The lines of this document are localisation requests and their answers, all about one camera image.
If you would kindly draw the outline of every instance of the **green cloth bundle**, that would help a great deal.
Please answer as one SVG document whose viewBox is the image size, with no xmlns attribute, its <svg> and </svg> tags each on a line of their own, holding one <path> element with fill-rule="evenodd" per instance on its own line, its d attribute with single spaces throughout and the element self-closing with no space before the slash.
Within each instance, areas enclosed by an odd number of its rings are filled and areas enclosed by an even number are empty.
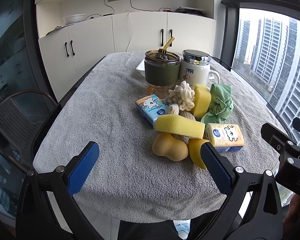
<svg viewBox="0 0 300 240">
<path fill-rule="evenodd" d="M 231 98 L 232 85 L 212 84 L 210 89 L 211 102 L 208 112 L 202 117 L 201 122 L 221 123 L 226 120 L 233 111 Z"/>
</svg>

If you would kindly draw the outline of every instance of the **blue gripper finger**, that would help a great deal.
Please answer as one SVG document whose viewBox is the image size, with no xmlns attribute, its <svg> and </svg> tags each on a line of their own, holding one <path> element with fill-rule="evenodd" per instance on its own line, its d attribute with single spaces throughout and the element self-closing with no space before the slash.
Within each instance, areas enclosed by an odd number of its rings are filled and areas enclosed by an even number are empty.
<svg viewBox="0 0 300 240">
<path fill-rule="evenodd" d="M 229 195 L 232 190 L 233 180 L 232 176 L 229 174 L 229 170 L 222 164 L 225 157 L 222 157 L 209 142 L 201 145 L 200 156 L 219 191 L 222 194 Z"/>
<path fill-rule="evenodd" d="M 70 196 L 80 192 L 90 171 L 99 158 L 99 146 L 95 142 L 89 142 L 80 153 L 81 158 L 68 177 L 68 192 Z"/>
</svg>

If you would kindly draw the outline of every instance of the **black pants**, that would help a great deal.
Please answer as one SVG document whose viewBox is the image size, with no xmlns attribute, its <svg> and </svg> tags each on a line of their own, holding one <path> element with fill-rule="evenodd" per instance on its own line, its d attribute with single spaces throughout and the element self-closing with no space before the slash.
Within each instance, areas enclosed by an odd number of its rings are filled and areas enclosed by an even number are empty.
<svg viewBox="0 0 300 240">
<path fill-rule="evenodd" d="M 197 218 L 191 219 L 190 233 L 187 240 L 195 239 L 199 233 L 209 224 L 217 211 L 203 214 Z M 238 228 L 241 217 L 238 214 L 231 229 Z M 180 240 L 178 232 L 172 220 L 166 220 L 159 223 L 140 224 L 126 221 L 120 221 L 118 240 Z"/>
</svg>

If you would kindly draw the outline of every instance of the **yellow sponge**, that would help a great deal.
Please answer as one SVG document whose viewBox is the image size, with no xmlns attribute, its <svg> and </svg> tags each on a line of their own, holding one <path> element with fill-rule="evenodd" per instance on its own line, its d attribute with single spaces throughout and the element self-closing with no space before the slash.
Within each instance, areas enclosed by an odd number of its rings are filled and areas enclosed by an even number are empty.
<svg viewBox="0 0 300 240">
<path fill-rule="evenodd" d="M 167 132 L 189 136 L 193 138 L 203 138 L 205 124 L 193 121 L 176 114 L 165 114 L 158 116 L 154 129 L 159 132 Z"/>
<path fill-rule="evenodd" d="M 201 145 L 208 142 L 208 140 L 205 139 L 189 139 L 188 142 L 188 151 L 191 160 L 194 162 L 195 165 L 197 165 L 199 168 L 206 170 L 207 167 L 204 165 L 201 156 L 200 156 L 200 149 Z"/>
<path fill-rule="evenodd" d="M 211 94 L 208 88 L 204 85 L 194 86 L 194 108 L 192 114 L 195 118 L 202 118 L 208 110 L 211 102 Z"/>
</svg>

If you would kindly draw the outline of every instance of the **silver lid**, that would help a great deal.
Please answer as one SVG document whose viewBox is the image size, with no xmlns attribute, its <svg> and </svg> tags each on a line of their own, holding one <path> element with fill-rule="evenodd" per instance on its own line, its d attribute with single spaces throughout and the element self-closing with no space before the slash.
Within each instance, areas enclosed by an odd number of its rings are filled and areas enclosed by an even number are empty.
<svg viewBox="0 0 300 240">
<path fill-rule="evenodd" d="M 200 66 L 208 65 L 211 60 L 209 54 L 194 49 L 185 49 L 182 52 L 182 59 L 190 64 Z"/>
</svg>

